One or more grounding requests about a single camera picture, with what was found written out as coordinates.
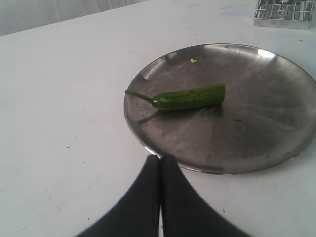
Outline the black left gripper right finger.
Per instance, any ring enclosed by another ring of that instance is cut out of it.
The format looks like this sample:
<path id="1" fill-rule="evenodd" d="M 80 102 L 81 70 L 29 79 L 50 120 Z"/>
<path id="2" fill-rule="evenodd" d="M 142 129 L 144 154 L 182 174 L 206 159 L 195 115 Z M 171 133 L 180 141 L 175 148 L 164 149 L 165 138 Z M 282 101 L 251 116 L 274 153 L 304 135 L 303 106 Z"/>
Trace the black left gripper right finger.
<path id="1" fill-rule="evenodd" d="M 174 156 L 160 159 L 161 210 L 165 237 L 248 237 L 212 209 L 194 190 Z"/>

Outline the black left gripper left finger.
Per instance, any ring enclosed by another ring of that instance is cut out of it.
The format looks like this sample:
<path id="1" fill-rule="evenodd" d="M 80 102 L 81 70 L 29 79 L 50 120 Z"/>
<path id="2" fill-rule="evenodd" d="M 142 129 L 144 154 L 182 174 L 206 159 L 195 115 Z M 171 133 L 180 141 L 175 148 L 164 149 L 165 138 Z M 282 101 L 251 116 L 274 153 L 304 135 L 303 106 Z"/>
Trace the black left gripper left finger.
<path id="1" fill-rule="evenodd" d="M 79 237 L 157 237 L 160 160 L 147 156 L 139 175 L 118 203 Z"/>

